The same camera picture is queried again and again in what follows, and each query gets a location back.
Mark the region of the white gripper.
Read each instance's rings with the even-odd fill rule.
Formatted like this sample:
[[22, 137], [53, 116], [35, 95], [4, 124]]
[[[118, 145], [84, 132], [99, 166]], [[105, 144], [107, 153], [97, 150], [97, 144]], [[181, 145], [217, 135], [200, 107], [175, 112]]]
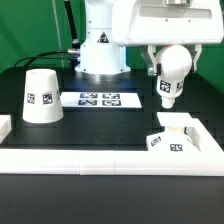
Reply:
[[201, 44], [219, 44], [224, 24], [219, 0], [116, 0], [112, 9], [113, 40], [141, 48], [149, 76], [161, 74], [154, 45], [186, 45], [187, 72], [197, 71]]

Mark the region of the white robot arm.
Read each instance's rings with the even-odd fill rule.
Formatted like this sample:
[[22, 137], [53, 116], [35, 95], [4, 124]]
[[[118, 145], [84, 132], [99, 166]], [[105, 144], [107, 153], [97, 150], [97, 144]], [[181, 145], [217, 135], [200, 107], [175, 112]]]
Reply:
[[128, 46], [218, 44], [224, 38], [220, 0], [84, 0], [86, 39], [78, 72], [128, 72]]

